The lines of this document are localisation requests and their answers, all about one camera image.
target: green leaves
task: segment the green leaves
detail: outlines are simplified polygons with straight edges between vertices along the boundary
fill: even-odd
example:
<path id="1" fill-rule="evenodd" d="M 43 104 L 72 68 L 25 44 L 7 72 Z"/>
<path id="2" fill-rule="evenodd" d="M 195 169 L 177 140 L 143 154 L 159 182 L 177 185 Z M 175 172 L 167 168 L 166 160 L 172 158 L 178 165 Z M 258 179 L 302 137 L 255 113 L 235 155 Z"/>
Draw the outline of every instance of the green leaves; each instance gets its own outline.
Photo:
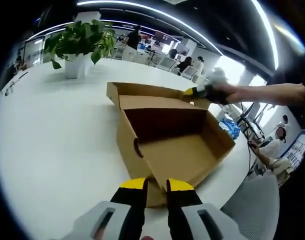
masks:
<path id="1" fill-rule="evenodd" d="M 61 69 L 62 68 L 62 66 L 53 59 L 51 60 L 51 63 L 52 63 L 53 69 Z"/>
<path id="2" fill-rule="evenodd" d="M 91 54 L 91 60 L 93 64 L 96 64 L 101 58 L 102 58 L 102 53 L 98 49 L 98 47 L 96 47 L 93 53 Z"/>
<path id="3" fill-rule="evenodd" d="M 45 53 L 50 53 L 54 59 L 55 54 L 66 59 L 66 55 L 91 54 L 91 60 L 96 64 L 101 58 L 109 53 L 113 56 L 116 43 L 115 31 L 105 25 L 111 23 L 101 22 L 96 19 L 90 23 L 81 21 L 69 24 L 65 30 L 48 38 L 45 43 Z M 52 60 L 54 69 L 61 68 L 60 64 Z"/>

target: white table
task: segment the white table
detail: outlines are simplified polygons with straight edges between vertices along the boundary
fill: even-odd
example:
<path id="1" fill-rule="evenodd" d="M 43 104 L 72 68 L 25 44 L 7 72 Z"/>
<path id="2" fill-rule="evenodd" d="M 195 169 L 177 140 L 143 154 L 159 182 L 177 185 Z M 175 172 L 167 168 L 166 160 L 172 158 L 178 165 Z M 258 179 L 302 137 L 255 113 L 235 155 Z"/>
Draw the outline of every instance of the white table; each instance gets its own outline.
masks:
<path id="1" fill-rule="evenodd" d="M 106 97 L 107 82 L 182 91 L 195 84 L 157 68 L 110 59 L 101 59 L 85 79 L 65 79 L 64 70 L 53 70 L 51 63 L 27 71 L 14 93 L 0 94 L 0 184 L 33 239 L 59 239 L 129 178 L 116 144 L 119 112 Z M 209 109 L 215 116 L 221 110 L 216 104 Z M 254 160 L 251 153 L 251 164 Z M 197 187 L 199 197 L 221 208 L 248 169 L 247 141 L 241 134 L 231 153 Z M 146 209 L 142 235 L 171 239 L 165 209 Z"/>

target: cardboard box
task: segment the cardboard box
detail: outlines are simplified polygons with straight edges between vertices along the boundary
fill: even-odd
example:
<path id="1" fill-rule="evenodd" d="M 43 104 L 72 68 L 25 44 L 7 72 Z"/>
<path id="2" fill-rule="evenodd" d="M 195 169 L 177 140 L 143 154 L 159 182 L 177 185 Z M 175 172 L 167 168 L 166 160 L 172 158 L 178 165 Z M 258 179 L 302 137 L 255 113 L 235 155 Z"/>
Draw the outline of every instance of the cardboard box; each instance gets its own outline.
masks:
<path id="1" fill-rule="evenodd" d="M 183 99 L 178 90 L 132 83 L 107 84 L 120 109 L 117 144 L 132 179 L 149 179 L 147 207 L 166 204 L 166 180 L 196 187 L 234 147 L 207 111 L 206 99 Z"/>

